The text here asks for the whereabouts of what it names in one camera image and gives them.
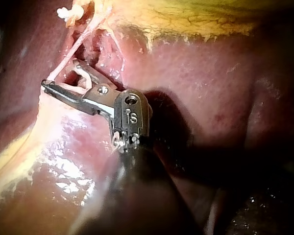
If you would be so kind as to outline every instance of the screw hole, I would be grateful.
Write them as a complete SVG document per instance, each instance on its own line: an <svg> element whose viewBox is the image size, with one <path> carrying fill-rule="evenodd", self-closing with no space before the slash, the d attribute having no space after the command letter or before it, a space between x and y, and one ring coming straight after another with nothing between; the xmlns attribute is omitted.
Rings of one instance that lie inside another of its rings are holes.
<svg viewBox="0 0 294 235"><path fill-rule="evenodd" d="M107 94L109 89L106 86L99 87L97 90L100 94Z"/></svg>
<svg viewBox="0 0 294 235"><path fill-rule="evenodd" d="M137 103L137 98L133 95L129 95L127 98L125 98L125 102L128 105L133 105Z"/></svg>

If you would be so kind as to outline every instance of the yellow fat tissue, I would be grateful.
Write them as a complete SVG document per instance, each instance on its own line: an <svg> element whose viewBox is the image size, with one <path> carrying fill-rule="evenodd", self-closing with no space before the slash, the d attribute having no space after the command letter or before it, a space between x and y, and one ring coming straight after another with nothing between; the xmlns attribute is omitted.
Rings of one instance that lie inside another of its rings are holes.
<svg viewBox="0 0 294 235"><path fill-rule="evenodd" d="M73 5L85 7L91 2L95 13L112 7L105 22L109 28L137 27L149 45L167 34L201 36L205 41L234 33L248 35L266 14L294 6L294 0L75 0Z"/></svg>

